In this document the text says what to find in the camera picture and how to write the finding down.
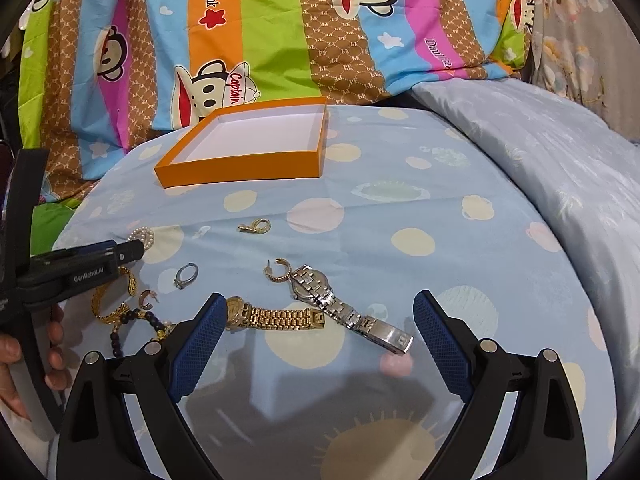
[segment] floral blanket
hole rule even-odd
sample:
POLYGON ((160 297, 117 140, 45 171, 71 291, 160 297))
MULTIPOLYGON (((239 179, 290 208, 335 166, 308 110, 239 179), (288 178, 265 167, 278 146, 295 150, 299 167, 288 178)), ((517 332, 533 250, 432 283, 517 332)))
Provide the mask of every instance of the floral blanket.
POLYGON ((51 151, 48 201, 220 107, 369 104, 524 65, 534 0, 34 0, 20 120, 51 151))
POLYGON ((534 84, 640 140, 640 44, 611 0, 536 0, 533 44, 534 84))

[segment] pearl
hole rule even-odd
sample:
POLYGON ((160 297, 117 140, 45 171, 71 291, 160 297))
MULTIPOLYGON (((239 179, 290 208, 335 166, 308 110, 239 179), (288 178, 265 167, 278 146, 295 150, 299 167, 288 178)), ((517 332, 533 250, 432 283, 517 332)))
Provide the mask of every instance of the pearl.
POLYGON ((127 238, 127 240, 142 241, 142 245, 144 246, 145 251, 148 251, 151 248, 151 246, 154 244, 156 237, 154 235, 154 232, 149 227, 138 227, 136 229, 133 229, 133 231, 129 235, 129 238, 127 238))

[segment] gold earring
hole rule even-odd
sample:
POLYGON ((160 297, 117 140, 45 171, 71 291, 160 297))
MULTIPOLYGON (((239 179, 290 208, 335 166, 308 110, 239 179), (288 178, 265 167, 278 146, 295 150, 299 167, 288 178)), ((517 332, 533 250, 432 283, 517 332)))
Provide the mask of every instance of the gold earring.
POLYGON ((152 300, 155 300, 156 302, 160 303, 160 301, 158 300, 158 295, 154 290, 149 290, 149 289, 143 290, 142 294, 140 294, 140 297, 138 298, 138 306, 142 310, 151 310, 153 308, 153 305, 151 303, 145 303, 147 296, 150 296, 152 300))

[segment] blue stripe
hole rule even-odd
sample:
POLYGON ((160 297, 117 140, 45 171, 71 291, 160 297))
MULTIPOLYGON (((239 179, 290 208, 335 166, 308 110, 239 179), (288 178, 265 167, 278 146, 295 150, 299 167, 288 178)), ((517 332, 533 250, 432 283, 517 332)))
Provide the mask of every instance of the blue stripe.
POLYGON ((100 32, 111 26, 117 0, 82 0, 78 25, 76 66, 71 93, 71 129, 78 136, 82 177, 100 178, 113 158, 122 157, 120 139, 111 125, 104 99, 94 73, 94 51, 100 32), (107 157, 88 147, 107 145, 107 157))
POLYGON ((466 10, 471 18, 478 43, 488 56, 494 51, 494 47, 500 37, 502 25, 495 15, 496 0, 463 0, 466 10))
POLYGON ((146 0, 149 27, 156 48, 156 81, 158 82, 158 110, 152 128, 170 131, 171 94, 174 90, 174 67, 189 69, 189 37, 187 7, 189 0, 146 0), (166 7, 165 14, 160 8, 166 7))
POLYGON ((404 0, 398 0, 393 7, 394 13, 385 18, 362 7, 358 18, 369 40, 369 53, 374 65, 385 78, 385 88, 395 95, 419 82, 436 81, 438 77, 428 73, 431 64, 415 51, 415 34, 404 15, 404 0), (378 39, 385 32, 400 38, 403 46, 385 48, 378 39))
POLYGON ((509 75, 506 73, 505 69, 497 63, 487 63, 484 64, 482 68, 486 70, 487 79, 500 79, 509 75))

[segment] screw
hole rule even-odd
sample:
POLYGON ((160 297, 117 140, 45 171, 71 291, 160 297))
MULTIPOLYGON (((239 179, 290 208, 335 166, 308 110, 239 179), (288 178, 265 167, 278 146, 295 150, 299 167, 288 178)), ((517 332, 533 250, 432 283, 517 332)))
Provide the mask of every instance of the screw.
POLYGON ((554 363, 558 361, 558 354, 556 354, 552 349, 547 348, 542 352, 542 356, 549 361, 550 363, 554 363))
POLYGON ((151 341, 145 345, 145 354, 156 355, 161 348, 162 345, 158 341, 151 341))
POLYGON ((498 349, 498 345, 493 339, 482 339, 480 348, 488 354, 492 354, 498 349))
POLYGON ((100 359, 100 354, 98 352, 89 352, 84 356, 84 362, 88 365, 92 365, 100 359))

